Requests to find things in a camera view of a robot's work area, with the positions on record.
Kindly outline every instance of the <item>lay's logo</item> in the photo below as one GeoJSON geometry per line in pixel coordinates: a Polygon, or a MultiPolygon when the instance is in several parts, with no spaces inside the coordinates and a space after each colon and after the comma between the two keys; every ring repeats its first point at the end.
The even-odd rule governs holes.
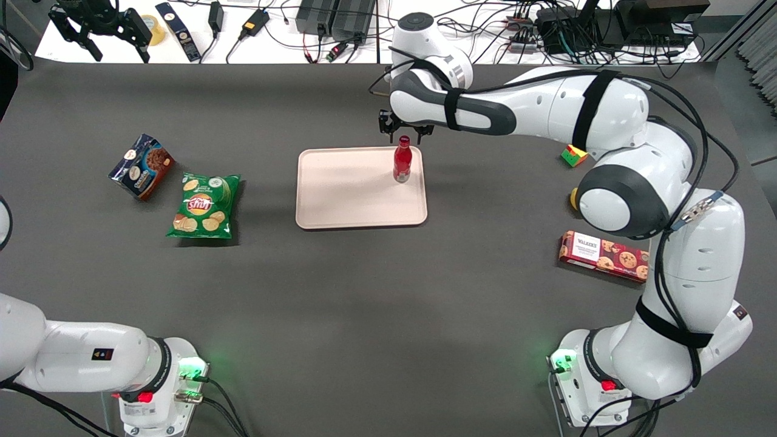
{"type": "Polygon", "coordinates": [[[195,194],[189,199],[189,203],[186,204],[186,209],[194,215],[202,215],[208,212],[213,206],[213,200],[211,196],[207,194],[195,194]]]}

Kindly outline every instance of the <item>tape roll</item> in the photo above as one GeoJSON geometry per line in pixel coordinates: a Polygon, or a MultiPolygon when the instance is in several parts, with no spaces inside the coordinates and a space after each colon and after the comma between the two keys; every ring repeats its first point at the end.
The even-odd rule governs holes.
{"type": "Polygon", "coordinates": [[[143,19],[143,23],[147,26],[147,28],[151,31],[151,42],[148,43],[150,46],[155,46],[156,44],[159,44],[162,42],[162,40],[165,39],[165,30],[159,25],[159,21],[156,20],[155,16],[141,16],[143,19]]]}

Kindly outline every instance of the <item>power adapter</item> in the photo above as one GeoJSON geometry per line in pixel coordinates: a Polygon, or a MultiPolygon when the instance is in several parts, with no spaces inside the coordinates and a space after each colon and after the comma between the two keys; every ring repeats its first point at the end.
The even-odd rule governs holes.
{"type": "Polygon", "coordinates": [[[213,30],[213,34],[221,32],[221,24],[224,22],[224,8],[221,7],[221,3],[212,2],[211,10],[207,14],[207,24],[213,30]]]}
{"type": "Polygon", "coordinates": [[[255,37],[268,21],[270,21],[270,14],[262,9],[257,9],[246,22],[243,23],[239,40],[242,40],[245,37],[255,37]]]}
{"type": "Polygon", "coordinates": [[[221,32],[221,23],[223,21],[224,8],[221,7],[221,3],[211,2],[211,9],[207,13],[207,24],[211,27],[211,31],[213,32],[213,40],[211,40],[211,45],[207,46],[207,49],[202,53],[200,64],[205,60],[205,55],[213,48],[213,44],[216,44],[216,38],[218,38],[218,34],[221,32]]]}

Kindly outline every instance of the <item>green chips bag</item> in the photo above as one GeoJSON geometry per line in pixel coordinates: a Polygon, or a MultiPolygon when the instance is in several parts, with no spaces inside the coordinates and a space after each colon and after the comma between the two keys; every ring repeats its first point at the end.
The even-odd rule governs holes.
{"type": "Polygon", "coordinates": [[[167,236],[232,238],[229,215],[240,175],[207,177],[183,174],[183,201],[167,236]]]}

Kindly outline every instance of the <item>cable connector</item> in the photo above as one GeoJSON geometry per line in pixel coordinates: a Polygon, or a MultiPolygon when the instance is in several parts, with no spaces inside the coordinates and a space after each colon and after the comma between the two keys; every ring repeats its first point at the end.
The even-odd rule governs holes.
{"type": "Polygon", "coordinates": [[[270,14],[262,9],[257,9],[246,22],[243,23],[238,40],[242,40],[245,37],[255,37],[268,21],[270,21],[270,14]]]}
{"type": "Polygon", "coordinates": [[[176,402],[184,402],[185,404],[202,404],[202,393],[194,391],[178,391],[175,395],[176,402]]]}
{"type": "Polygon", "coordinates": [[[348,48],[348,43],[337,44],[335,47],[332,47],[332,50],[330,50],[328,54],[326,54],[326,60],[329,62],[334,61],[343,54],[346,48],[348,48]]]}
{"type": "Polygon", "coordinates": [[[687,225],[690,222],[693,222],[694,220],[704,215],[705,212],[712,209],[715,201],[720,199],[722,196],[723,196],[722,191],[716,191],[708,198],[703,198],[696,205],[691,206],[691,208],[688,209],[686,212],[684,212],[680,216],[680,218],[672,225],[672,227],[670,228],[672,232],[677,232],[683,226],[687,225]]]}

